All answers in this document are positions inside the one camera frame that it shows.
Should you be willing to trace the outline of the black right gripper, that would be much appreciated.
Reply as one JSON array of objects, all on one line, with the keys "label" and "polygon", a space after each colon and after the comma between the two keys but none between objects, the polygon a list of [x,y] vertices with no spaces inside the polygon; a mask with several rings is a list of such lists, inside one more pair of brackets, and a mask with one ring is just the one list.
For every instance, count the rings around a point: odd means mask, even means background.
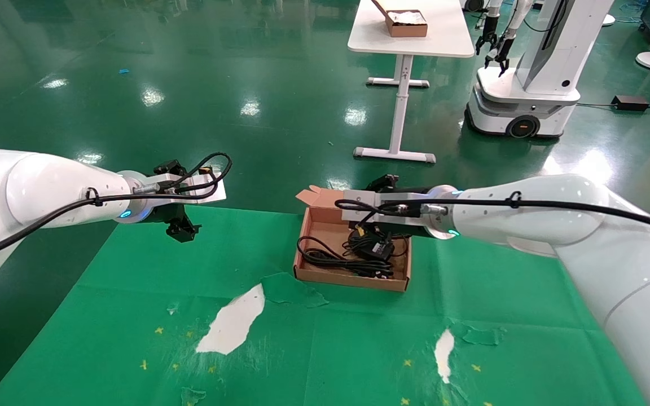
[{"label": "black right gripper", "polygon": [[[433,195],[440,193],[438,187],[398,187],[399,175],[386,174],[382,175],[375,180],[372,180],[364,190],[366,192],[384,193],[391,195],[392,193],[415,193],[416,195]],[[377,228],[386,236],[389,235],[392,240],[402,239],[403,237],[431,237],[432,239],[442,239],[442,236],[436,232],[431,233],[430,228],[423,226],[411,226],[410,224],[379,224]]]}]

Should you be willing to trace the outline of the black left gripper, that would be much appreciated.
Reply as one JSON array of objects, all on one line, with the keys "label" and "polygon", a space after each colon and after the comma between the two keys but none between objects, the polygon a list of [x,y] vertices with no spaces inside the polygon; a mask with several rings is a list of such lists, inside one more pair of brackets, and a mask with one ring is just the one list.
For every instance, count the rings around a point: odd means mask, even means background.
[{"label": "black left gripper", "polygon": [[[155,175],[170,173],[184,176],[188,171],[178,160],[166,160],[153,169]],[[178,242],[193,241],[201,229],[201,224],[193,224],[186,214],[184,205],[167,204],[155,206],[147,215],[147,223],[166,223],[166,233]]]}]

